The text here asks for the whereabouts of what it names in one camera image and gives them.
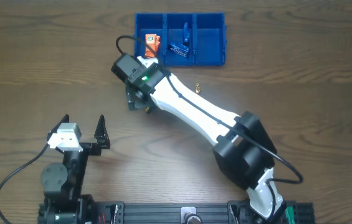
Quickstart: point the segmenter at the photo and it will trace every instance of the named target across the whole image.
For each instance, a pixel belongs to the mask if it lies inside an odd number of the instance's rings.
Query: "gold object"
[[[199,86],[199,83],[195,84],[195,93],[200,94],[201,93],[201,87]]]

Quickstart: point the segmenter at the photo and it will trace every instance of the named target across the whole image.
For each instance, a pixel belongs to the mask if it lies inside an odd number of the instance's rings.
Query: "orange package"
[[[161,37],[156,34],[145,34],[145,43],[147,43],[155,52],[158,51],[159,45],[161,42]],[[147,47],[145,47],[145,57],[153,58],[155,57],[154,53],[152,53]]]

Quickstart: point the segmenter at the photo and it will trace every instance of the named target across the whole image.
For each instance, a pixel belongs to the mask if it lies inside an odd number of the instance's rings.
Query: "black cable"
[[[119,40],[121,39],[132,39],[135,41],[138,41],[141,44],[144,44],[150,51],[153,52],[153,55],[158,59],[159,65],[162,68],[162,72],[164,72],[166,79],[168,80],[171,88],[173,89],[173,91],[178,95],[179,98],[182,98],[183,100],[187,101],[187,103],[189,103],[191,106],[195,107],[197,110],[199,110],[200,112],[204,113],[206,116],[210,117],[211,119],[213,119],[214,121],[216,121],[217,123],[223,125],[224,127],[228,128],[230,131],[235,132],[236,134],[238,134],[239,136],[243,137],[244,139],[246,139],[248,142],[250,142],[251,144],[253,144],[254,146],[258,147],[259,149],[265,151],[267,154],[270,154],[274,159],[278,160],[279,162],[281,162],[283,165],[285,165],[286,167],[288,167],[293,173],[295,173],[295,175],[298,177],[298,180],[288,180],[288,179],[267,179],[266,180],[266,184],[269,187],[269,190],[272,194],[273,197],[273,203],[272,203],[272,211],[270,216],[268,217],[268,219],[271,219],[274,215],[274,211],[275,211],[275,205],[276,205],[276,200],[275,200],[275,194],[274,194],[274,190],[270,185],[270,182],[281,182],[281,183],[286,183],[286,184],[301,184],[303,182],[303,176],[302,174],[288,161],[286,161],[284,158],[276,155],[275,153],[273,153],[272,151],[268,150],[266,147],[262,146],[261,144],[259,144],[257,141],[254,141],[252,138],[248,137],[245,133],[243,133],[242,131],[236,130],[235,128],[229,126],[228,124],[226,124],[225,122],[223,122],[220,119],[217,119],[216,117],[214,117],[213,115],[209,114],[207,111],[205,111],[204,109],[200,108],[198,105],[196,105],[195,103],[191,102],[189,99],[187,99],[185,96],[183,96],[173,85],[173,83],[170,80],[170,72],[167,71],[167,69],[165,69],[163,62],[158,58],[158,54],[156,53],[156,51],[154,51],[151,46],[149,46],[147,43],[143,42],[140,38],[137,37],[133,37],[130,35],[122,35],[119,36],[116,39],[116,47],[118,48],[119,52],[121,54],[124,54],[123,51],[120,49],[119,47]]]
[[[15,174],[17,174],[19,171],[23,170],[23,168],[31,165],[34,161],[36,161],[38,158],[40,158],[41,155],[43,155],[43,153],[45,152],[45,150],[48,148],[48,144],[45,144],[43,150],[41,150],[40,153],[38,153],[37,156],[35,156],[35,158],[31,159],[29,162],[26,162],[25,164],[23,164],[22,166],[20,166],[18,169],[14,170],[12,173],[10,173],[4,180],[2,180],[2,182],[0,183],[0,190],[1,188],[4,186],[4,184],[11,178],[13,177]],[[11,224],[8,219],[4,216],[4,214],[2,214],[1,210],[0,210],[0,217],[1,219],[4,221],[5,224]]]

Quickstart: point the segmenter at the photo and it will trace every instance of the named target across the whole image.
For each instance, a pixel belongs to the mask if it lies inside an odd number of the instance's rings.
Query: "wood grain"
[[[317,223],[352,222],[352,1],[0,1],[0,181],[36,155],[68,113],[84,141],[104,114],[112,148],[91,157],[83,193],[125,202],[226,202],[246,193],[219,171],[209,143],[163,111],[128,111],[110,71],[115,39],[136,12],[224,11],[223,67],[172,68],[229,111],[259,115],[280,155],[305,176],[278,185],[313,202]],[[131,52],[132,43],[122,42]],[[47,151],[3,188],[13,223],[35,223]],[[276,165],[277,177],[291,173]]]

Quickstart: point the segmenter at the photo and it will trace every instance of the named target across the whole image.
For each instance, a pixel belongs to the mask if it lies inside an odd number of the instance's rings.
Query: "blue plastic bin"
[[[168,50],[169,41],[183,44],[183,27],[190,31],[189,58]],[[226,61],[226,26],[224,13],[136,13],[135,36],[161,37],[158,57],[165,65],[223,65]],[[145,54],[145,46],[135,42],[135,57]]]

